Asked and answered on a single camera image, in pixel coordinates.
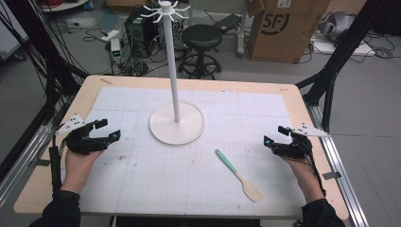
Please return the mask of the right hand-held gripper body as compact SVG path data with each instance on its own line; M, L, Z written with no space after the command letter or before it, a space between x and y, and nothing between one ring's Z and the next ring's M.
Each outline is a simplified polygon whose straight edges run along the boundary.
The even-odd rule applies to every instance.
M270 148L273 154L280 157L303 159L312 154L313 146L308 139L309 136L330 137L331 134L302 123L298 128L292 129L289 136L291 137L289 144L274 142L274 145Z

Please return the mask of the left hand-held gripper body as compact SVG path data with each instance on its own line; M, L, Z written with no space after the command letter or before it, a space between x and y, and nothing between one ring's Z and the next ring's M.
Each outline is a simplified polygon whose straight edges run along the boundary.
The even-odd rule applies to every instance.
M88 155L92 151L101 151L110 145L109 137L92 138L89 136L95 121L87 123L79 114L74 113L55 132L56 135L67 133L62 142L73 152Z

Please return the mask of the person's right hand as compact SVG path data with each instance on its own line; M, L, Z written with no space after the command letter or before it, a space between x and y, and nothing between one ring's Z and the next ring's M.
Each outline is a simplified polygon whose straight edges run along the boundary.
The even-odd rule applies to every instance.
M304 161L296 161L294 159L284 158L284 161L291 168L295 178L301 187L316 184L317 180L312 167Z

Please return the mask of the person's left hand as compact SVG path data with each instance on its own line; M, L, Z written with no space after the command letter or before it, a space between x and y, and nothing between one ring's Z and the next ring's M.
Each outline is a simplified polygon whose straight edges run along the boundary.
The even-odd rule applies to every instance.
M65 159L66 179L69 181L86 180L92 171L96 159L101 156L103 151L92 151L88 155L67 151Z

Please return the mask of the white hook stand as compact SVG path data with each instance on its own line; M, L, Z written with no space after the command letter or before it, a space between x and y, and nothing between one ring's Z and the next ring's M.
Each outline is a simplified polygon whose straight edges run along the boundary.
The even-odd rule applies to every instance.
M194 142L202 135L206 119L202 110L196 105L179 100L172 22L174 15L183 19L184 16L176 9L177 2L172 4L168 0L158 0L158 3L157 9L146 7L150 14L142 14L142 17L158 16L154 24L163 21L172 102L153 111L149 127L159 141L172 146L183 146Z

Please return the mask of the small device with green display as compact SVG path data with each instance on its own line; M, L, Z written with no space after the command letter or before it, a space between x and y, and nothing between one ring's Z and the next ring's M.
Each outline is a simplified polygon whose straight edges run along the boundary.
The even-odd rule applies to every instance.
M121 61L121 43L119 39L111 39L110 52L114 62Z

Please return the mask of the white grid mat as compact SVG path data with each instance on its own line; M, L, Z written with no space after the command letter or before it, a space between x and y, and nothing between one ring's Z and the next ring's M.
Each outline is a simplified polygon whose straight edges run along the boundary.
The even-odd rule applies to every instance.
M150 132L149 118L167 104L165 89L104 87L96 95L90 121L107 119L92 131L121 130L119 141L97 159L81 193L87 214L297 218L304 196L289 166L263 145L264 136L290 140L278 132L290 123L284 99L275 94L180 91L199 107L206 127L194 142L170 146ZM238 173L264 196L251 201L239 179L215 154L219 149Z

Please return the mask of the white power strip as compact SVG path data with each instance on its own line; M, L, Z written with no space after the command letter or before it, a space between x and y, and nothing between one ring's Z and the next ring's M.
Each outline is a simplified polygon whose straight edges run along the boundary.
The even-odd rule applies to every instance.
M108 42L110 39L113 39L116 35L119 34L118 30L112 30L108 32L106 35L103 35L100 40L103 42Z

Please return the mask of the black computer tower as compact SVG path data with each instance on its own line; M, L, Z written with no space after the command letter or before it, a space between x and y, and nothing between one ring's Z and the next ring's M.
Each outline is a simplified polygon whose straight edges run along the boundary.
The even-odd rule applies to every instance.
M131 55L146 59L152 54L158 42L158 30L151 17L145 17L149 11L142 5L136 5L124 23Z

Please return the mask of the white pole stand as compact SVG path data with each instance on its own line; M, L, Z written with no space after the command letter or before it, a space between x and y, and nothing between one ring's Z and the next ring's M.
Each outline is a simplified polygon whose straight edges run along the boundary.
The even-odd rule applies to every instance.
M239 26L236 30L236 54L242 58L245 53L245 25L248 16L247 6L250 0L241 0L241 8L237 15L240 17Z

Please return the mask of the grey rounded device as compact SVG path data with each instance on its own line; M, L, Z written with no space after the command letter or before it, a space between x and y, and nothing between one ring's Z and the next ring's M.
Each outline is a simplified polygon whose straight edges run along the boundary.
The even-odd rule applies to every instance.
M340 36L347 31L355 21L356 16L344 11L329 11L323 16L317 30L330 42L335 43Z

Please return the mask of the black flat laptop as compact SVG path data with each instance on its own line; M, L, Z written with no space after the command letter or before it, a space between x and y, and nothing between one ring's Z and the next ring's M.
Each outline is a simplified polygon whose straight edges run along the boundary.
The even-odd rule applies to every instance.
M225 18L219 20L214 23L214 27L216 27L221 34L225 34L229 30L235 28L240 22L240 17L235 14L230 14Z

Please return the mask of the black round stool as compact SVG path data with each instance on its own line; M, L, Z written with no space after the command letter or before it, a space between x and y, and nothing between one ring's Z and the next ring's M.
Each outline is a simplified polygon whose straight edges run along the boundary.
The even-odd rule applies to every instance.
M218 52L222 42L218 28L211 25L193 25L183 31L182 41L187 46L182 62L178 66L180 73L185 72L190 79L210 77L215 80L215 73L222 71L221 64L208 51Z

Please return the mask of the teal-handled cream spatula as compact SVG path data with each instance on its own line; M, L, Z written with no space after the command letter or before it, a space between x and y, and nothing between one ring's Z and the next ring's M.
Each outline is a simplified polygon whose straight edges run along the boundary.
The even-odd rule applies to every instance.
M229 161L229 159L223 154L222 151L219 149L215 150L215 154L217 157L220 159L220 161L225 164L230 171L239 179L242 185L242 190L244 194L253 202L260 202L263 200L264 196L262 193L259 191L259 189L252 183L247 181L245 178L243 178L238 171L235 169L235 167L232 165L232 163Z

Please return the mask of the aluminium rail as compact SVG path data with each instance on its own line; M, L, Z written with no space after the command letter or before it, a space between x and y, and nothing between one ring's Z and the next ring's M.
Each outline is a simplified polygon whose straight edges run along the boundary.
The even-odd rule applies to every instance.
M69 104L57 104L55 113L47 117L43 106L0 164L0 209L30 167L50 166L50 161L41 156L68 108Z
M348 227L370 227L331 135L312 138L326 198Z

